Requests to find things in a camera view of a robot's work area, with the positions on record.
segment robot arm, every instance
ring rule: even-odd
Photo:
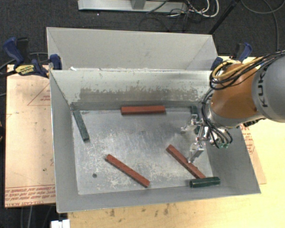
[[[245,64],[222,62],[210,75],[210,88],[201,103],[201,120],[193,121],[199,132],[189,162],[200,155],[202,141],[227,148],[233,140],[230,128],[261,119],[285,122],[285,50]]]
[[[221,74],[219,70],[210,76],[213,124],[229,128],[262,118],[285,122],[285,52],[227,65]]]

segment metal stand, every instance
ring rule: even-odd
[[[161,6],[164,0],[79,0],[79,10],[110,10],[148,12]],[[156,12],[170,12],[182,9],[181,2],[166,2]]]

